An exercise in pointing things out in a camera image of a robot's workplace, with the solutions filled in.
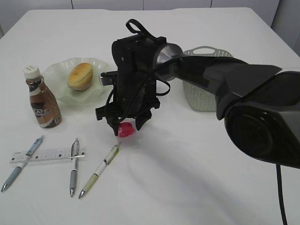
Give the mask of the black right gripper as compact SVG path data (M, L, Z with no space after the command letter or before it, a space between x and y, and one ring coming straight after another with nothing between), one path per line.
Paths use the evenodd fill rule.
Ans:
M125 119L135 119L136 129L140 131L145 122L151 119L151 109L159 107L160 101L157 93L145 93L143 96L134 96L129 99L118 98L115 93L111 93L105 105L96 108L95 113L97 120L106 119L114 135L118 136L120 123Z

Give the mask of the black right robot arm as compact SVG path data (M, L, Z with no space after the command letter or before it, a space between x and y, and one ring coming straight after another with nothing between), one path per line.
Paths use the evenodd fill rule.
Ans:
M114 132L126 118L140 129L159 108L156 82L167 76L215 96L234 145L248 156L277 165L300 166L300 74L273 65L253 65L230 57L187 56L164 37L143 35L112 44L117 71L103 73L112 85L106 104L96 109Z

